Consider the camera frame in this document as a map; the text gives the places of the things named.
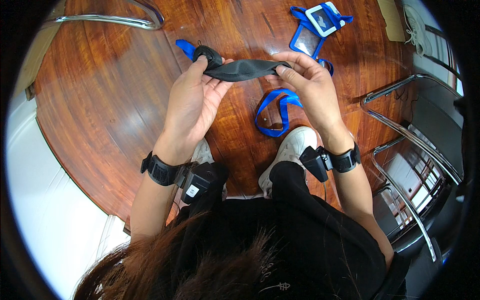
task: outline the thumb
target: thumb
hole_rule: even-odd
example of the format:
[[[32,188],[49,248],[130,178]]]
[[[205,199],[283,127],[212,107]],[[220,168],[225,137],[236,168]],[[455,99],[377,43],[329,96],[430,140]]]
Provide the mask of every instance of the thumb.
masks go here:
[[[197,60],[191,64],[187,70],[186,81],[191,85],[200,84],[202,75],[208,66],[208,60],[205,55],[200,55]]]
[[[308,79],[298,74],[294,69],[279,65],[276,68],[277,74],[288,84],[291,84],[296,89],[301,89],[308,83]]]

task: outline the chrome chair leg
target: chrome chair leg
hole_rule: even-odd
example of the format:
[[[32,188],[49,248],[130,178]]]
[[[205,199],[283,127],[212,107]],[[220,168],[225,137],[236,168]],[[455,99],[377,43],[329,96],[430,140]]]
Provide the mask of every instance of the chrome chair leg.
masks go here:
[[[165,21],[165,18],[163,17],[162,13],[153,2],[148,0],[126,0],[126,1],[145,11],[150,16],[152,21],[130,18],[130,17],[109,16],[109,15],[103,15],[103,14],[78,14],[73,16],[56,17],[50,20],[46,20],[42,28],[50,27],[57,23],[63,23],[66,21],[100,21],[100,22],[109,22],[109,23],[127,25],[127,26],[136,27],[136,28],[147,29],[147,30],[157,30],[162,27]]]
[[[433,249],[432,241],[430,240],[430,237],[428,236],[427,229],[425,229],[425,226],[423,225],[423,223],[420,219],[420,216],[417,213],[417,210],[415,209],[415,206],[410,201],[410,199],[407,196],[405,196],[405,194],[403,194],[401,187],[395,182],[395,180],[393,180],[393,178],[375,160],[375,154],[379,153],[382,150],[385,150],[388,147],[391,147],[391,146],[395,145],[396,143],[400,142],[401,140],[403,140],[403,137],[400,137],[399,139],[395,139],[395,140],[393,140],[390,143],[387,143],[385,145],[378,146],[378,147],[374,148],[374,150],[372,152],[372,161],[373,161],[373,164],[375,165],[375,167],[380,171],[380,173],[382,173],[382,175],[385,176],[385,178],[388,180],[388,182],[390,182],[392,187],[396,190],[396,192],[398,193],[398,195],[400,195],[400,197],[402,198],[405,205],[408,207],[410,213],[412,214],[412,217],[417,222],[417,225],[419,226],[419,228],[420,228],[420,230],[423,234],[423,237],[425,238],[425,241],[427,242],[428,249],[430,250],[430,254],[432,255],[432,261],[435,262],[437,260],[437,256],[435,255],[435,251]]]
[[[435,77],[432,77],[432,76],[427,75],[427,74],[413,74],[413,75],[410,75],[409,77],[407,77],[406,79],[404,79],[404,80],[402,80],[398,83],[389,85],[386,88],[384,88],[384,89],[382,89],[378,92],[369,93],[360,102],[360,107],[368,115],[372,116],[374,119],[379,120],[380,122],[382,122],[383,124],[392,128],[393,130],[395,130],[399,134],[405,136],[413,144],[415,144],[420,149],[425,151],[425,153],[432,159],[432,161],[435,162],[438,165],[438,167],[440,169],[442,169],[446,174],[448,174],[452,178],[452,180],[455,182],[455,184],[458,185],[462,181],[462,179],[461,179],[460,175],[458,174],[458,172],[455,170],[455,168],[452,166],[452,164],[450,164],[450,162],[448,160],[446,160],[445,157],[443,157],[443,155],[441,155],[437,150],[433,149],[430,145],[428,145],[426,142],[424,142],[419,137],[417,137],[414,133],[407,130],[405,127],[403,127],[400,124],[392,121],[391,119],[385,117],[384,115],[366,107],[367,103],[372,102],[373,100],[375,100],[375,99],[377,99],[377,98],[379,98],[383,95],[389,94],[389,93],[393,92],[394,90],[398,89],[399,87],[401,87],[401,86],[403,86],[403,85],[405,85],[405,84],[407,84],[407,83],[409,83],[409,82],[411,82],[415,79],[418,79],[418,78],[426,78],[426,79],[429,79],[429,80],[433,80],[437,84],[440,84],[441,86],[446,88],[448,91],[454,93],[455,95],[458,95],[458,97],[460,98],[460,95],[454,89],[452,89],[451,87],[449,87],[448,85],[446,85],[442,81],[436,79]]]

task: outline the white label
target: white label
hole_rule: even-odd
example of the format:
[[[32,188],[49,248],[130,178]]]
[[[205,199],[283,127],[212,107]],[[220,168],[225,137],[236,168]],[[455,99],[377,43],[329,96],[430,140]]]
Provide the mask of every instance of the white label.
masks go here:
[[[186,194],[193,198],[193,197],[195,197],[197,192],[198,192],[198,188],[196,186],[194,186],[193,184],[191,184],[190,187],[188,188]]]

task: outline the wooden floor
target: wooden floor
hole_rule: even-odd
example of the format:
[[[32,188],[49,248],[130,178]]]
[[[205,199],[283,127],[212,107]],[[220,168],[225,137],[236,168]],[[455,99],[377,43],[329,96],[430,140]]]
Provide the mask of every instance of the wooden floor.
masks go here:
[[[268,60],[272,53],[289,50],[298,26],[289,7],[309,8],[318,1],[156,0],[156,4],[165,16],[158,31],[102,22],[64,23],[35,81],[37,119],[52,151],[78,186],[127,227],[142,178],[140,163],[162,131],[173,82],[191,64],[175,40],[200,40],[225,58]],[[319,57],[335,67],[333,81],[343,119],[357,139],[370,183],[379,185],[378,172],[365,156],[396,134],[363,113],[359,101],[410,74],[413,46],[388,41],[376,0],[337,0],[335,5],[354,21],[327,38]],[[146,17],[120,0],[66,2],[66,14],[93,12]],[[258,176],[286,135],[270,138],[253,123],[270,90],[264,79],[235,83],[207,133],[214,159],[231,172],[230,196],[259,192]],[[406,110],[393,98],[373,106],[397,121]],[[291,130],[310,125],[301,108],[290,106],[289,115]],[[259,123],[270,128],[281,124],[278,107],[270,105]],[[323,185],[311,174],[308,185],[313,194],[324,197]],[[333,180],[327,182],[327,201],[340,209]]]

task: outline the left hand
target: left hand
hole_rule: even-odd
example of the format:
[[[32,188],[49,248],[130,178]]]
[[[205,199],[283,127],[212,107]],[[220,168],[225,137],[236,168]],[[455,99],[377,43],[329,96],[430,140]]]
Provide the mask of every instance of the left hand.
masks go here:
[[[223,96],[233,85],[203,75],[207,65],[206,57],[201,55],[172,86],[164,129],[153,151],[166,164],[176,166],[188,160],[212,125]]]

